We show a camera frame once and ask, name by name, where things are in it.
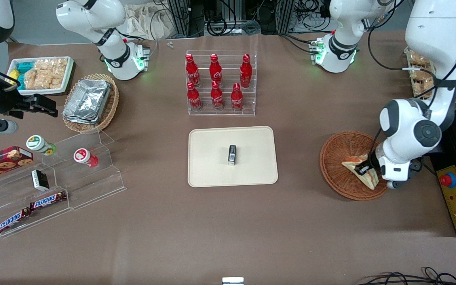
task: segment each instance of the brown table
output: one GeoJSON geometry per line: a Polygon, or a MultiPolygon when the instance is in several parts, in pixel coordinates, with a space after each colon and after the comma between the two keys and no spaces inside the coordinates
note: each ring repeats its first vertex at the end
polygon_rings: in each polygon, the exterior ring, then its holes
{"type": "MultiPolygon", "coordinates": [[[[307,35],[304,38],[315,38],[307,35]]],[[[403,32],[375,32],[374,52],[401,66],[403,32]]],[[[384,271],[420,275],[421,266],[456,275],[456,238],[437,179],[423,171],[382,198],[354,202],[334,192],[318,164],[334,133],[375,134],[386,102],[410,96],[405,72],[371,59],[366,38],[353,65],[330,74],[278,36],[202,37],[160,43],[149,71],[117,81],[121,100],[105,131],[127,191],[0,239],[0,284],[356,284],[384,271]],[[253,118],[190,117],[186,50],[257,49],[253,118]],[[196,128],[273,128],[279,180],[272,185],[192,188],[188,133],[196,128]]],[[[107,73],[96,47],[10,44],[10,58],[71,56],[74,80],[107,73]]],[[[62,111],[64,97],[55,97],[62,111]]],[[[40,133],[74,135],[61,119],[25,114],[0,149],[40,133]]]]}

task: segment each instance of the cookie box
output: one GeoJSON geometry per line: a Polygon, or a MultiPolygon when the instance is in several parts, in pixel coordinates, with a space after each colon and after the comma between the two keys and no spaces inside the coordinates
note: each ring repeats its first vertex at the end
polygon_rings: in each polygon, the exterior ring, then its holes
{"type": "Polygon", "coordinates": [[[0,174],[33,163],[33,154],[18,146],[0,151],[0,174]]]}

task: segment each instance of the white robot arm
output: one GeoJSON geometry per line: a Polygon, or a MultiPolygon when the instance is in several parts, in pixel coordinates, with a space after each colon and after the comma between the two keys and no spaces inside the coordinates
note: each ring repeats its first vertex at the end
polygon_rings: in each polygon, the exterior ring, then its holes
{"type": "Polygon", "coordinates": [[[93,42],[117,79],[129,80],[145,68],[143,47],[125,43],[115,27],[124,24],[124,6],[118,0],[72,0],[56,8],[59,23],[93,42]]]}
{"type": "MultiPolygon", "coordinates": [[[[330,11],[338,21],[338,29],[318,38],[316,45],[321,52],[315,62],[329,72],[346,70],[364,32],[361,20],[382,16],[394,7],[394,0],[390,1],[391,4],[381,0],[332,0],[330,11]]],[[[430,99],[392,100],[380,113],[380,125],[387,139],[367,163],[381,170],[390,188],[411,177],[411,160],[435,148],[442,131],[454,119],[456,1],[416,0],[407,24],[406,42],[413,51],[434,62],[438,80],[434,81],[435,95],[430,99]]]]}

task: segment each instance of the acrylic bottle rack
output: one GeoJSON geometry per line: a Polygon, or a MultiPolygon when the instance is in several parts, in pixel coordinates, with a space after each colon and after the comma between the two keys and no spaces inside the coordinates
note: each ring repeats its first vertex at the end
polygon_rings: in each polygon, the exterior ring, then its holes
{"type": "MultiPolygon", "coordinates": [[[[254,116],[257,110],[257,67],[258,67],[258,54],[257,51],[188,51],[192,54],[195,63],[199,69],[199,76],[201,85],[197,87],[199,97],[203,108],[199,111],[191,109],[189,101],[188,113],[190,115],[225,115],[225,116],[254,116]],[[223,72],[223,91],[224,109],[217,111],[214,110],[212,99],[210,97],[211,79],[210,79],[210,54],[217,54],[218,62],[222,67],[223,72]],[[249,88],[241,88],[243,94],[243,108],[242,110],[232,110],[232,100],[230,95],[233,90],[234,83],[240,83],[240,66],[242,64],[242,56],[248,53],[251,56],[251,66],[253,68],[251,83],[249,88]]],[[[186,83],[189,81],[188,74],[185,72],[186,83]]]]}
{"type": "Polygon", "coordinates": [[[68,211],[78,210],[126,189],[121,172],[112,164],[107,147],[114,142],[105,132],[98,129],[80,133],[55,143],[56,153],[42,156],[33,153],[34,164],[21,167],[0,175],[0,223],[34,201],[61,191],[67,193],[67,200],[40,207],[31,215],[15,222],[0,233],[4,238],[68,211]],[[76,163],[73,154],[78,148],[87,148],[98,157],[98,165],[90,168],[76,163]],[[31,171],[38,169],[47,175],[50,190],[39,191],[33,187],[31,171]]]}

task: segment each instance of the wicker basket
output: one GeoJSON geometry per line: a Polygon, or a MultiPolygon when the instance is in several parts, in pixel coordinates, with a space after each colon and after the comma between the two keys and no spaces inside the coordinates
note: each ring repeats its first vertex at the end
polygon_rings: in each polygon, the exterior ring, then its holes
{"type": "Polygon", "coordinates": [[[320,168],[323,177],[340,195],[357,201],[367,201],[376,199],[387,191],[386,181],[379,173],[380,182],[371,190],[341,164],[348,156],[367,154],[373,139],[366,133],[346,131],[331,136],[321,148],[320,168]]]}
{"type": "MultiPolygon", "coordinates": [[[[92,74],[85,76],[83,79],[93,79],[93,80],[105,80],[110,82],[112,85],[110,88],[110,94],[108,97],[108,100],[105,105],[105,109],[103,110],[103,116],[101,117],[100,122],[97,125],[89,125],[89,124],[81,124],[81,123],[74,123],[71,121],[68,121],[64,116],[63,116],[63,121],[65,122],[66,126],[73,131],[77,132],[85,132],[94,128],[98,128],[100,130],[103,130],[108,126],[110,121],[112,121],[112,118],[116,114],[116,109],[117,109],[117,104],[119,103],[119,90],[117,89],[116,83],[114,80],[105,74],[92,74]]],[[[68,97],[66,98],[65,106],[68,104],[69,99],[71,98],[71,94],[73,93],[73,90],[75,90],[76,85],[81,81],[79,80],[75,85],[71,88],[68,97]]]]}

